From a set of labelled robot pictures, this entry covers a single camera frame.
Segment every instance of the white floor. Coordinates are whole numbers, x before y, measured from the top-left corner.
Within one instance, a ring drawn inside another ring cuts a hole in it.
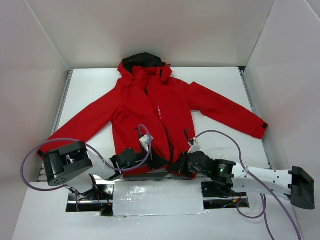
[[[251,109],[249,100],[236,67],[187,67],[172,68],[173,76],[187,83],[197,82],[231,100]],[[59,126],[61,127],[75,114],[91,102],[110,91],[120,74],[112,69],[75,69],[70,81]],[[196,134],[205,130],[219,130],[233,137],[240,145],[246,165],[268,168],[268,161],[261,140],[240,133],[218,123],[200,112],[192,113]],[[213,159],[239,162],[238,151],[227,138],[207,133],[200,139],[202,151]],[[108,124],[89,142],[103,156],[115,154],[111,124]],[[46,187],[46,183],[34,183]],[[66,213],[68,190],[36,192],[28,189],[20,217],[13,235],[14,240],[56,240],[66,238],[99,239],[270,239],[263,219],[250,220],[240,216],[235,209],[212,209],[203,214],[166,215],[144,217],[101,217],[94,212]],[[198,196],[188,196],[190,202]],[[250,208],[243,212],[257,215],[262,206],[257,194],[249,194]],[[289,212],[293,209],[289,201],[284,201]],[[148,202],[146,207],[156,206]],[[267,215],[269,225],[276,239],[296,238],[295,231],[272,197],[268,197]]]

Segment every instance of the jacket sleeve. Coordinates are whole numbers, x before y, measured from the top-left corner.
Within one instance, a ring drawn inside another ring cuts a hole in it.
[[[188,84],[179,80],[178,84],[191,110],[199,110],[207,117],[254,138],[264,136],[268,124],[243,106],[196,82]]]
[[[119,95],[114,88],[95,102],[88,105],[79,112],[48,140],[57,138],[71,138],[87,142],[97,132],[99,132],[115,115],[119,105]],[[71,141],[56,141],[42,146],[38,154],[41,156],[55,148],[70,144]]]

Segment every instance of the jacket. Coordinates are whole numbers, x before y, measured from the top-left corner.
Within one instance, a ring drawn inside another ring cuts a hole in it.
[[[174,164],[190,146],[185,135],[195,137],[192,110],[242,133],[261,139],[268,127],[246,108],[199,85],[171,77],[165,62],[149,53],[122,60],[122,77],[110,92],[88,105],[50,138],[73,138],[87,142],[108,122],[112,122],[115,152],[126,148],[140,152],[137,127],[144,124],[153,136],[155,152]],[[40,148],[45,153],[70,142],[52,142]],[[125,172],[125,176],[150,172],[148,166]]]

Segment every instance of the hood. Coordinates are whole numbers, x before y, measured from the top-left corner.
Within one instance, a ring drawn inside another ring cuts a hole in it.
[[[139,53],[123,59],[119,64],[118,71],[122,75],[120,80],[125,86],[129,86],[134,81],[132,72],[135,66],[148,68],[148,72],[152,72],[152,75],[163,82],[166,82],[172,74],[171,68],[160,57],[147,52]]]

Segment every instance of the red jacket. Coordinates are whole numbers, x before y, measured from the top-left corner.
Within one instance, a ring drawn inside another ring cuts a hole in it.
[[[188,151],[189,138],[195,137],[191,110],[240,132],[261,139],[268,125],[251,111],[193,82],[188,84],[171,77],[172,70],[159,57],[141,53],[122,60],[118,67],[122,77],[110,92],[91,103],[49,139],[91,139],[108,122],[112,122],[116,154],[126,148],[140,152],[137,127],[144,124],[154,137],[152,146],[161,157],[175,163]],[[68,144],[53,142],[41,147],[43,153]],[[150,172],[147,166],[125,175]]]

